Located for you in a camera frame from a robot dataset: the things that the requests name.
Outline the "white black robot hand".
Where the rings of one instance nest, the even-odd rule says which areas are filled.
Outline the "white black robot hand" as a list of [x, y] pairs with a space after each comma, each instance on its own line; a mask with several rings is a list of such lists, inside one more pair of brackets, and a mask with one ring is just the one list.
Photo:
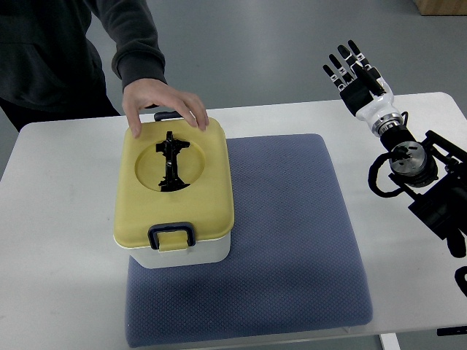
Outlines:
[[393, 93], [382, 75], [352, 40], [338, 46], [339, 57], [329, 55], [331, 65], [324, 72], [339, 92], [350, 113], [359, 120], [369, 120], [377, 110], [389, 107]]

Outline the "dark grey sleeved forearm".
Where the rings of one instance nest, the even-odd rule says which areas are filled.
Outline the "dark grey sleeved forearm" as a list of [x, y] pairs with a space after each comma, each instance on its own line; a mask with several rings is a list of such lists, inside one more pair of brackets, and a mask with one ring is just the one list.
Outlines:
[[85, 3], [116, 44], [112, 69], [123, 87], [139, 79], [166, 82], [166, 61], [158, 46], [158, 32], [146, 1]]

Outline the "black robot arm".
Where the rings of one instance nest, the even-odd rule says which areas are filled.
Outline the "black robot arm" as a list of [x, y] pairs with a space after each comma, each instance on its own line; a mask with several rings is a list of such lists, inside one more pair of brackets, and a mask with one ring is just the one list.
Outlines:
[[408, 114], [379, 117], [373, 132], [386, 153], [368, 171], [368, 185], [381, 198], [406, 193], [409, 210], [442, 241], [455, 258], [466, 257], [466, 151], [433, 131], [416, 141]]

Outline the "person's bare hand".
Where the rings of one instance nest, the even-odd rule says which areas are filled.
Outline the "person's bare hand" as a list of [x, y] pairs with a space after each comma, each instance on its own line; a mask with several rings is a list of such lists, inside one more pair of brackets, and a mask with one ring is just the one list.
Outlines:
[[142, 132], [139, 112], [151, 106], [172, 108], [188, 125], [201, 131], [205, 131], [209, 125], [207, 110], [196, 94], [177, 90], [156, 79], [138, 79], [124, 87], [122, 101], [128, 126], [135, 139]]

